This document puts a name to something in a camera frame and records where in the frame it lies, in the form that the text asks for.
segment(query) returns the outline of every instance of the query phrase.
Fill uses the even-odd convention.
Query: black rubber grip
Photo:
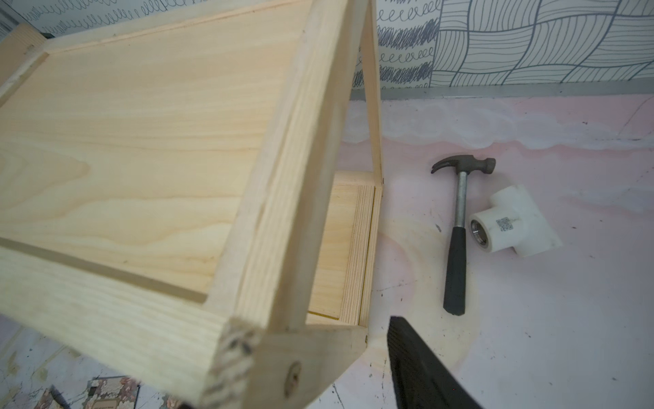
[[[443,308],[452,315],[466,312],[466,229],[463,227],[452,229]]]

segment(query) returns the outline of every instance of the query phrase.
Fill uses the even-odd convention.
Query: wooden shelf
[[[0,312],[200,409],[308,403],[366,346],[374,15],[223,0],[2,54]],[[334,169],[360,40],[371,173]]]

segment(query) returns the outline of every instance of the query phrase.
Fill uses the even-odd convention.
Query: plywood panel
[[[345,288],[343,289],[343,303],[339,317],[341,321],[352,325],[359,324],[374,196],[375,187],[359,187]]]
[[[0,236],[206,293],[309,4],[50,55],[0,108]]]

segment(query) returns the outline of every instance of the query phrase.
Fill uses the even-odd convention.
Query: wooden corner joint
[[[254,366],[254,352],[264,331],[242,320],[226,324],[209,368],[199,400],[199,409],[242,407],[249,374]]]

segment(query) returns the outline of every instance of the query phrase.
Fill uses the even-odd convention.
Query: metal baseboard trim
[[[381,99],[568,97],[623,94],[654,94],[654,79],[565,84],[520,84],[487,86],[437,86],[432,88],[382,89]],[[365,100],[363,90],[352,90],[351,100]]]

